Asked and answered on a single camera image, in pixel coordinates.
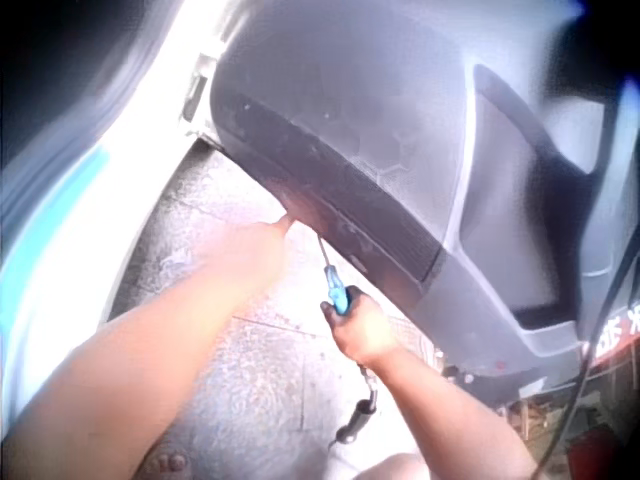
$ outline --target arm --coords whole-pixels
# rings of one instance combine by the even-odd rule
[[[536,465],[515,431],[400,346],[376,302],[349,288],[348,317],[321,306],[336,344],[389,388],[429,468],[443,480],[528,479]]]
[[[231,315],[280,273],[291,223],[234,230],[207,266],[78,347],[9,432],[2,477],[131,478]]]

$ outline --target ground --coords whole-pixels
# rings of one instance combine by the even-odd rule
[[[225,223],[274,221],[280,204],[233,162],[196,143],[141,234],[112,317],[175,283],[197,263],[205,238]],[[315,233],[296,224],[283,280],[233,318],[195,394],[166,433],[189,452],[196,479],[353,478],[417,446],[389,392],[348,446],[327,451],[338,427],[368,390],[337,349],[319,309],[326,299]],[[333,249],[348,284],[378,299],[400,339],[425,360],[433,346]]]

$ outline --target blue screwdriver handle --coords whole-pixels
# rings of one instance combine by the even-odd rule
[[[329,298],[333,302],[333,307],[336,309],[336,312],[338,312],[338,315],[344,315],[347,313],[347,310],[349,310],[347,289],[344,288],[344,284],[338,276],[338,271],[333,265],[327,265],[324,267],[324,274],[327,277]]]

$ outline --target car body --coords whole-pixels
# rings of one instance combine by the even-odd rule
[[[127,5],[113,8],[131,36],[79,28],[56,50],[27,31],[31,56],[16,50],[5,77],[5,110],[26,113],[3,131],[5,427],[106,319],[196,136],[320,232],[487,404],[575,376],[637,223],[638,87],[576,41],[588,10]],[[82,35],[114,47],[64,55]],[[21,91],[25,56],[59,65],[54,86],[73,95]]]

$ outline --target black cable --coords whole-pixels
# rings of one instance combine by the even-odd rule
[[[560,419],[558,428],[556,429],[556,432],[553,438],[551,439],[551,443],[549,444],[549,447],[547,448],[546,452],[540,459],[540,463],[538,463],[538,467],[536,468],[535,472],[533,473],[533,476],[531,477],[534,480],[538,479],[540,475],[544,472],[544,468],[546,467],[547,463],[549,463],[549,460],[551,459],[553,452],[555,451],[558,444],[562,440],[562,437],[564,437],[565,433],[567,433],[569,425],[573,420],[573,416],[575,415],[576,408],[578,406],[578,400],[582,396],[582,392],[584,391],[584,387],[587,383],[587,376],[591,368],[591,362],[593,361],[593,358],[595,356],[596,346],[598,344],[598,341],[600,340],[600,336],[602,335],[602,329],[604,327],[604,323],[607,321],[607,318],[609,317],[609,312],[611,311],[613,302],[615,301],[616,296],[618,295],[618,292],[620,290],[620,287],[622,286],[624,279],[626,278],[627,274],[629,273],[629,270],[631,269],[631,266],[633,265],[633,261],[638,256],[639,251],[640,251],[640,224],[636,225],[635,229],[633,230],[633,234],[629,239],[627,248],[625,249],[624,254],[622,255],[622,260],[620,261],[618,270],[616,271],[616,274],[614,275],[613,280],[611,281],[611,285],[609,286],[609,290],[607,291],[607,295],[604,299],[604,302],[602,303],[602,308],[600,309],[600,313],[596,320],[593,333],[591,334],[591,339],[589,340],[589,348],[587,349],[587,353],[584,359],[582,360],[580,373],[578,374],[578,377],[576,379],[576,388],[573,390],[571,398],[567,403],[567,408],[562,414],[562,418]]]

